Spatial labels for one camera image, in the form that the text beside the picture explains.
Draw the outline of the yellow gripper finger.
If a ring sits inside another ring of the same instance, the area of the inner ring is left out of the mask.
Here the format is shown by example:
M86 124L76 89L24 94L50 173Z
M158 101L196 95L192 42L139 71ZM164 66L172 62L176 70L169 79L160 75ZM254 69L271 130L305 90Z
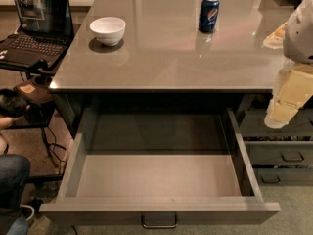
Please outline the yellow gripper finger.
M281 24L275 31L264 39L263 46L270 49L281 49L283 47L286 27L286 23Z
M313 96L313 66L293 65L278 72L267 117L289 122Z

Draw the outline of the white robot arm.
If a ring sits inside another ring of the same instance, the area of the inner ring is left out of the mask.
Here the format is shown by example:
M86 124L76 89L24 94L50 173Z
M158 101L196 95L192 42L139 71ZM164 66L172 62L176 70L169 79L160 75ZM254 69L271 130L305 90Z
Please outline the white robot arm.
M278 71L264 123L272 129L288 125L313 96L313 0L300 5L265 41L282 39L287 58Z

